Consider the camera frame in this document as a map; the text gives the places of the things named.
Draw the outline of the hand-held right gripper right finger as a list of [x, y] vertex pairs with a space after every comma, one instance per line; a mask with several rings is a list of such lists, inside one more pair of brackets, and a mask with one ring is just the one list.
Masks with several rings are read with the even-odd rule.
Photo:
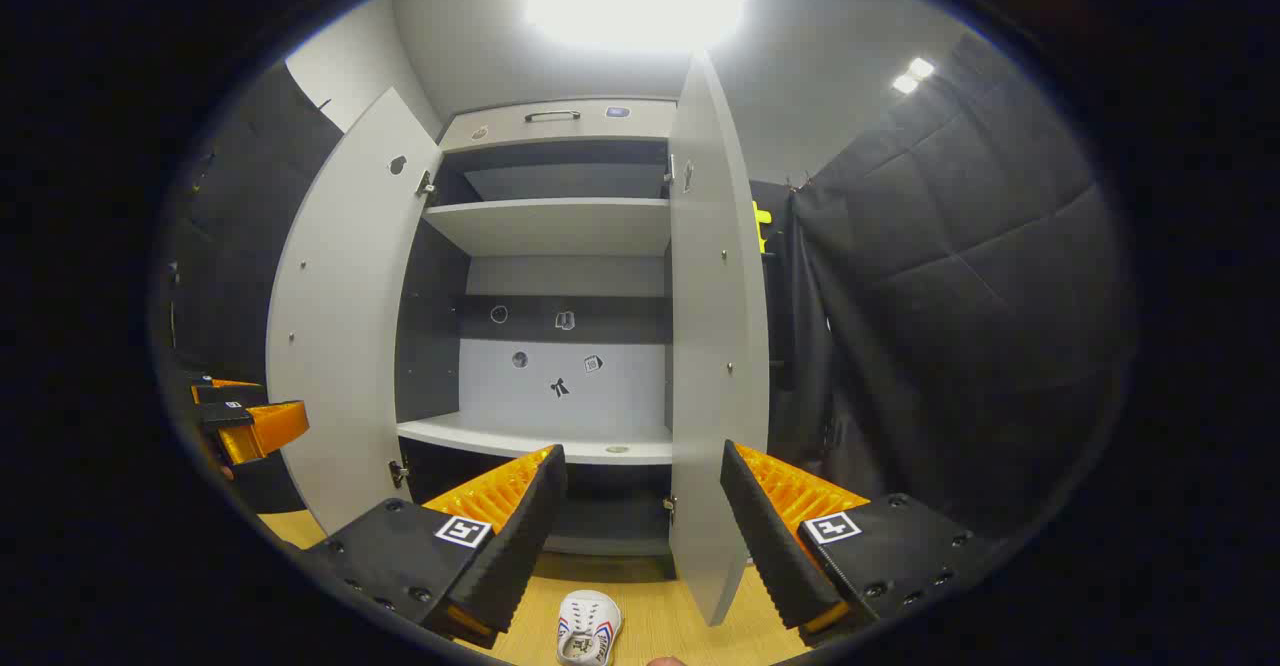
[[778, 616], [809, 647], [959, 593], [996, 551], [911, 496], [868, 499], [733, 441], [719, 483]]

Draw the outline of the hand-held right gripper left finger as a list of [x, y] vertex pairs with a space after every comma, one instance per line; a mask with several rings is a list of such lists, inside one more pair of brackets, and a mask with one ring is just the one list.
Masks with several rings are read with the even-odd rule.
[[355, 599], [490, 648], [509, 630], [566, 492], [564, 448], [549, 444], [425, 503], [384, 499], [298, 561]]

